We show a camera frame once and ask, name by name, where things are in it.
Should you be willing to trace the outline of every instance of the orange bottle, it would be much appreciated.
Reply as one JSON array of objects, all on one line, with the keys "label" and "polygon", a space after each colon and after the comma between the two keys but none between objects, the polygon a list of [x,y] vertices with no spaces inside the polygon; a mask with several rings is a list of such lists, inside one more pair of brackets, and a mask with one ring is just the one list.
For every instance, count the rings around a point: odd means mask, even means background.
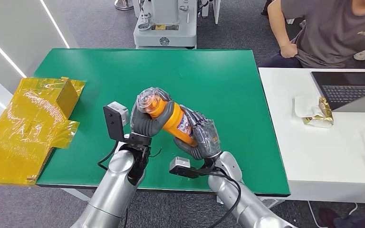
[{"label": "orange bottle", "polygon": [[[148,88],[141,92],[136,99],[136,107],[143,113],[148,113],[153,119],[162,114],[167,102],[164,101],[156,88]],[[196,146],[193,139],[192,127],[184,111],[174,103],[173,114],[163,126],[163,129],[191,146]]]}]

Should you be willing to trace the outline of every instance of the gray carpet floor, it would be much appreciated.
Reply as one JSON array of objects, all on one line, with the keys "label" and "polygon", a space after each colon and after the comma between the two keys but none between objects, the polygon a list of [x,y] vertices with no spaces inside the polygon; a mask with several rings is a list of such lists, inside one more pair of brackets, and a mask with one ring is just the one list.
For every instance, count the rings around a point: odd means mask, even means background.
[{"label": "gray carpet floor", "polygon": [[[81,48],[134,48],[134,13],[114,9],[112,0],[58,0]],[[263,0],[226,0],[221,2],[219,25],[214,24],[210,8],[207,19],[198,21],[198,48],[251,49],[257,63],[278,51],[268,20],[259,14]],[[297,19],[287,25],[294,37]],[[349,68],[365,68],[365,61],[349,60]],[[61,189],[0,186],[0,228],[67,228],[79,217],[85,201]],[[313,211],[330,207],[346,216],[353,203],[311,202]],[[272,209],[276,214],[302,228],[316,228],[306,201],[286,201]],[[226,209],[214,195],[138,192],[129,209],[129,228],[206,227]],[[365,214],[360,204],[354,214]],[[219,227],[238,228],[233,217]]]}]

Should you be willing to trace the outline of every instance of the dark pants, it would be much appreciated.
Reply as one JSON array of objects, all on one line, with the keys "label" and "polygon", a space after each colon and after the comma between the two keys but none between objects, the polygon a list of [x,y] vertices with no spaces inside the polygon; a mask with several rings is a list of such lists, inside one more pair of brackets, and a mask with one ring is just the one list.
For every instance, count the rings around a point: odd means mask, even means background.
[{"label": "dark pants", "polygon": [[351,215],[335,220],[337,228],[365,228],[365,215]]},{"label": "dark pants", "polygon": [[258,64],[258,67],[303,68],[297,58],[284,58],[280,52],[278,54],[272,55],[265,62]]}]

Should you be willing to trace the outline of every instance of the bottle cap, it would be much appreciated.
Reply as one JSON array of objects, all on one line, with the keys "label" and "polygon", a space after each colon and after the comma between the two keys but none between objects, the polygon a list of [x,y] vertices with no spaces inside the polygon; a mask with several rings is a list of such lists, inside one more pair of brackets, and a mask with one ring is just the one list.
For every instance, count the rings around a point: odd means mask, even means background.
[{"label": "bottle cap", "polygon": [[142,113],[153,112],[160,101],[159,91],[150,87],[142,91],[136,98],[136,107]]}]

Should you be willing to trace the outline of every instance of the metal pole base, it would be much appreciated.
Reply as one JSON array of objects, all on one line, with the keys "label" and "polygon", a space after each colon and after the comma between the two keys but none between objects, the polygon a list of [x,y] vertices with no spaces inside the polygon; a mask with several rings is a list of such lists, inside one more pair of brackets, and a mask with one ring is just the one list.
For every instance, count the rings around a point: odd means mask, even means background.
[{"label": "metal pole base", "polygon": [[114,6],[117,10],[132,10],[134,6],[130,6],[128,0],[115,0]]}]

